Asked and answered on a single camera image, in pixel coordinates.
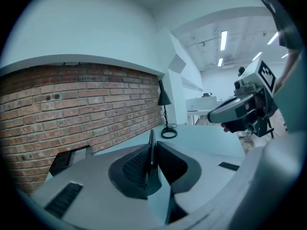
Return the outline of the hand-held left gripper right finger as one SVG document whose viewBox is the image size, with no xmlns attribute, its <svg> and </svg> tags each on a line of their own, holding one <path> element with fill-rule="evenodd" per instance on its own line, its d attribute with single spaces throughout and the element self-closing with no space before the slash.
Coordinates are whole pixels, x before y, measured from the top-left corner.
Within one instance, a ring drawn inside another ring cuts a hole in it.
<svg viewBox="0 0 307 230">
<path fill-rule="evenodd" d="M 158 165 L 171 188 L 175 205 L 190 214 L 213 199 L 241 165 L 240 157 L 156 144 Z"/>
</svg>

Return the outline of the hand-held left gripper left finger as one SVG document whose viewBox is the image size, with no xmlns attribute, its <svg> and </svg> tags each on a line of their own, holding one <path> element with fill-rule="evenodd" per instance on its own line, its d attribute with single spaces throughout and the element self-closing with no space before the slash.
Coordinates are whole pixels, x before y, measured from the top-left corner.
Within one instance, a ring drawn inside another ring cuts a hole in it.
<svg viewBox="0 0 307 230">
<path fill-rule="evenodd" d="M 131 198 L 109 178 L 109 168 L 125 156 L 149 163 L 149 144 L 83 159 L 35 190 L 31 199 L 53 217 L 58 229 L 158 229 L 165 226 L 169 191 L 166 180 L 155 194 Z"/>
</svg>

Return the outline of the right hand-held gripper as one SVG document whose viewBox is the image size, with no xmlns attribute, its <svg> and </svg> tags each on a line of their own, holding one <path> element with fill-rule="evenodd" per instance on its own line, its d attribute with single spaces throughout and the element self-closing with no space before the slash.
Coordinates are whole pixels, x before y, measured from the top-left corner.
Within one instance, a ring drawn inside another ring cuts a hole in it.
<svg viewBox="0 0 307 230">
<path fill-rule="evenodd" d="M 277 79 L 260 58 L 253 61 L 234 83 L 235 95 L 207 114 L 210 123 L 242 120 L 245 130 L 258 137 L 273 131 L 269 116 L 274 107 Z"/>
</svg>

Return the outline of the white cabinet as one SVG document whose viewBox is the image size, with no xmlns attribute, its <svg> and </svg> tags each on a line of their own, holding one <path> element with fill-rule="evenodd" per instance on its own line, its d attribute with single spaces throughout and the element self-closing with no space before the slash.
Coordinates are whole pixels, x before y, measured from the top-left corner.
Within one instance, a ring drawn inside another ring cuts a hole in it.
<svg viewBox="0 0 307 230">
<path fill-rule="evenodd" d="M 187 111 L 211 110 L 216 106 L 216 96 L 200 97 L 186 100 Z"/>
</svg>

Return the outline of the person's right forearm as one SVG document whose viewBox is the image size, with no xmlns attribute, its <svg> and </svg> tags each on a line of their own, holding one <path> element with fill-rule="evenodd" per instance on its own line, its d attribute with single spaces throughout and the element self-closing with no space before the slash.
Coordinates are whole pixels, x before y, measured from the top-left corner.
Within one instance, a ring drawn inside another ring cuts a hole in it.
<svg viewBox="0 0 307 230">
<path fill-rule="evenodd" d="M 288 49 L 287 52 L 287 60 L 285 63 L 285 68 L 283 70 L 283 73 L 281 77 L 278 79 L 275 87 L 275 94 L 283 87 L 285 84 L 286 80 L 289 78 L 291 75 L 294 65 L 298 59 L 300 51 L 294 50 L 294 49 Z"/>
</svg>

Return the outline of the black desk lamp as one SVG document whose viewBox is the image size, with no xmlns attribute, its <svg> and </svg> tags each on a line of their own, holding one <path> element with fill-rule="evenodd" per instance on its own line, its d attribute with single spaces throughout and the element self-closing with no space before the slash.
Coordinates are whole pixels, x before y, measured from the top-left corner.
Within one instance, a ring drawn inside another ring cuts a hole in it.
<svg viewBox="0 0 307 230">
<path fill-rule="evenodd" d="M 163 107 L 163 109 L 164 109 L 163 110 L 163 116 L 164 116 L 164 119 L 165 119 L 165 126 L 161 131 L 161 137 L 165 138 L 165 139 L 172 139 L 172 138 L 175 138 L 178 135 L 178 132 L 176 130 L 177 124 L 176 123 L 170 124 L 168 122 L 166 106 L 170 105 L 172 102 L 170 101 L 170 99 L 169 99 L 169 97 L 168 97 L 168 95 L 165 91 L 162 80 L 159 80 L 158 84 L 159 84 L 159 88 L 160 88 L 160 95 L 159 95 L 157 105 Z"/>
</svg>

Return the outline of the grey wall panel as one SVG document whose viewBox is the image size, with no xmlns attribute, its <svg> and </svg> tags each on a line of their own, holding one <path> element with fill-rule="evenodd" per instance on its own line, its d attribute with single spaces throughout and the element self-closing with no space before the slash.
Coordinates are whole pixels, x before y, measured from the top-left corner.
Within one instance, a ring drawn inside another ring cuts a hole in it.
<svg viewBox="0 0 307 230">
<path fill-rule="evenodd" d="M 168 69 L 175 73 L 181 74 L 185 66 L 185 61 L 178 54 L 175 54 Z"/>
</svg>

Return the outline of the black flat box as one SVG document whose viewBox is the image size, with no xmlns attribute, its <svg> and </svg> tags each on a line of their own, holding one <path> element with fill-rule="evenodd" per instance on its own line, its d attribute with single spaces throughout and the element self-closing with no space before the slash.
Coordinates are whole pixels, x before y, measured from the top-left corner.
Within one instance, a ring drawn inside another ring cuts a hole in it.
<svg viewBox="0 0 307 230">
<path fill-rule="evenodd" d="M 57 174 L 71 167 L 77 162 L 91 157 L 91 151 L 91 146 L 86 145 L 76 149 L 58 153 L 50 166 L 49 173 L 52 176 L 56 176 Z"/>
</svg>

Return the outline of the person's black shirt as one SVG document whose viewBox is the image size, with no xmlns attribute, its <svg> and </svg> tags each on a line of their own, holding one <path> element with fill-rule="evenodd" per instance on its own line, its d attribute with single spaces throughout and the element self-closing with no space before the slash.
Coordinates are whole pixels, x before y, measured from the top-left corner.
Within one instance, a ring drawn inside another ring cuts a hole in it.
<svg viewBox="0 0 307 230">
<path fill-rule="evenodd" d="M 304 0 L 261 0 L 273 16 L 279 44 L 300 55 L 307 48 L 307 18 Z"/>
</svg>

